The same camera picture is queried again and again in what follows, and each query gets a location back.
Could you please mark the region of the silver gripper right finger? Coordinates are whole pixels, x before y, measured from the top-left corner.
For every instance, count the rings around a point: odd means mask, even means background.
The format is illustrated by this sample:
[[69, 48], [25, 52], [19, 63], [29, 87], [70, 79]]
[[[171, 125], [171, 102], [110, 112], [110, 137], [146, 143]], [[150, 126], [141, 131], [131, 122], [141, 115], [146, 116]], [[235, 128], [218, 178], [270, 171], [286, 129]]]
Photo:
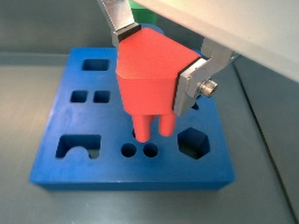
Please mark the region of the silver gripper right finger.
[[205, 39], [201, 47], [201, 58], [195, 60], [181, 72], [173, 110], [182, 116], [194, 106], [199, 95], [211, 97], [217, 91], [218, 83], [211, 80], [217, 74], [239, 55], [226, 46]]

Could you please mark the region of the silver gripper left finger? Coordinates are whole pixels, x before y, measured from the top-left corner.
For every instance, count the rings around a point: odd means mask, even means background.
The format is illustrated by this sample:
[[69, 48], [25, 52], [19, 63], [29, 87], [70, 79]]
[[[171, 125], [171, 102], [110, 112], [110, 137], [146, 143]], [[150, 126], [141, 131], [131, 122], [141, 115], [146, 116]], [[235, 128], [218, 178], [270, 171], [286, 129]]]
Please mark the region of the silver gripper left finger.
[[142, 30], [142, 25], [135, 21], [129, 0], [98, 0], [99, 7], [111, 29], [113, 45], [119, 43]]

